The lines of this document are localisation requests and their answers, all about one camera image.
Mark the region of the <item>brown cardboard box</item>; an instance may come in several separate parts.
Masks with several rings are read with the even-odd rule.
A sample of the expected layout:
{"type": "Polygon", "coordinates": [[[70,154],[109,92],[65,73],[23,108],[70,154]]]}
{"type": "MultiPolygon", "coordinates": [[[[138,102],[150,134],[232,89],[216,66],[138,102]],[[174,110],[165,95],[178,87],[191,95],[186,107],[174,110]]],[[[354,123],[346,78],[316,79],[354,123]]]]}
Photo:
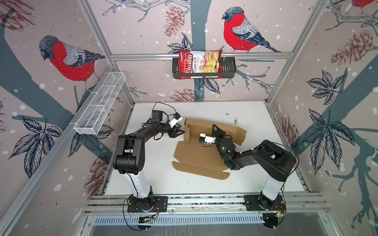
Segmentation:
{"type": "Polygon", "coordinates": [[[215,144],[202,146],[200,134],[211,135],[212,125],[217,125],[226,135],[231,135],[235,144],[241,146],[247,131],[237,126],[187,118],[184,126],[184,141],[177,144],[172,166],[177,171],[225,180],[230,176],[220,158],[215,144]]]}

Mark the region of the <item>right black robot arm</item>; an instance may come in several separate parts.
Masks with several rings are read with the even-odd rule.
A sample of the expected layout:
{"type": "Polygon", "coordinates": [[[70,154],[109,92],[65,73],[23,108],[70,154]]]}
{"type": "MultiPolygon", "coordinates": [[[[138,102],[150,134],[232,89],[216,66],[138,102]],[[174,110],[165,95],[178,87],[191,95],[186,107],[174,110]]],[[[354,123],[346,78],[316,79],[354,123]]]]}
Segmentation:
{"type": "Polygon", "coordinates": [[[237,171],[257,164],[265,170],[268,178],[258,197],[259,205],[263,209],[277,206],[279,193],[294,166],[299,163],[298,158],[269,140],[262,141],[253,149],[237,152],[232,136],[215,124],[212,125],[212,137],[220,158],[230,170],[237,171]]]}

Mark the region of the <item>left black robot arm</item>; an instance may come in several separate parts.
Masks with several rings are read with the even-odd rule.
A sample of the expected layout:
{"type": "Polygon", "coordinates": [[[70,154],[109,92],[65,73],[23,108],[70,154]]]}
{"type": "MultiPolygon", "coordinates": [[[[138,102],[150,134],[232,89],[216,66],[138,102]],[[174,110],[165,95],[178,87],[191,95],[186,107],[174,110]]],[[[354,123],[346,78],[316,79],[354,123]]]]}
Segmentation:
{"type": "Polygon", "coordinates": [[[113,168],[128,180],[133,190],[131,199],[136,202],[152,202],[154,197],[142,171],[146,160],[145,143],[151,138],[157,141],[158,134],[176,138],[185,133],[179,125],[183,119],[179,113],[168,115],[166,122],[163,121],[164,114],[164,111],[153,110],[140,129],[117,139],[113,168]]]}

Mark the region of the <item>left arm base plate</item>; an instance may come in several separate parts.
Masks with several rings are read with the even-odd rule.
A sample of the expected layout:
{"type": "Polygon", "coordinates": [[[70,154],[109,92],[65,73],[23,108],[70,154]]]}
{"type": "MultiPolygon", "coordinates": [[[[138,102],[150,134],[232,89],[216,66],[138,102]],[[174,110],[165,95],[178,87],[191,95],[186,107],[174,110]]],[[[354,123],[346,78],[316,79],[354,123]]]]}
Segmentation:
{"type": "Polygon", "coordinates": [[[168,197],[167,196],[154,196],[154,197],[146,197],[146,198],[136,198],[135,196],[131,195],[126,203],[128,209],[128,213],[158,213],[158,212],[166,212],[167,205],[168,205],[168,197]]]}

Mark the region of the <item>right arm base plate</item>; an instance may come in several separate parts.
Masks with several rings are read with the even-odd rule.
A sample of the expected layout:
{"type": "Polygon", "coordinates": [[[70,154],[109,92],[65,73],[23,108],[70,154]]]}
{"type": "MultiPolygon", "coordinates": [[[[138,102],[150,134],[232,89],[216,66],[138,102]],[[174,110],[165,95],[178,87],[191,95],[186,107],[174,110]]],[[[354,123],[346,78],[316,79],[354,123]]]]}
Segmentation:
{"type": "Polygon", "coordinates": [[[264,195],[245,195],[244,205],[247,211],[285,211],[286,205],[281,195],[270,200],[264,195]]]}

